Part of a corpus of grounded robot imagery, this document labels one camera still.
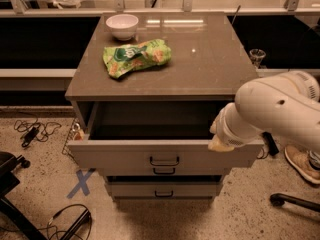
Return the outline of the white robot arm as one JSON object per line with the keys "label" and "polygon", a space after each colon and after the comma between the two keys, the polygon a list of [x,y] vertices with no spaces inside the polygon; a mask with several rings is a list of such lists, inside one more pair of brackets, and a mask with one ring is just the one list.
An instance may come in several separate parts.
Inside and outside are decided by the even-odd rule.
{"label": "white robot arm", "polygon": [[289,71],[243,84],[216,116],[208,149],[229,152],[268,132],[320,152],[319,83],[305,71]]}

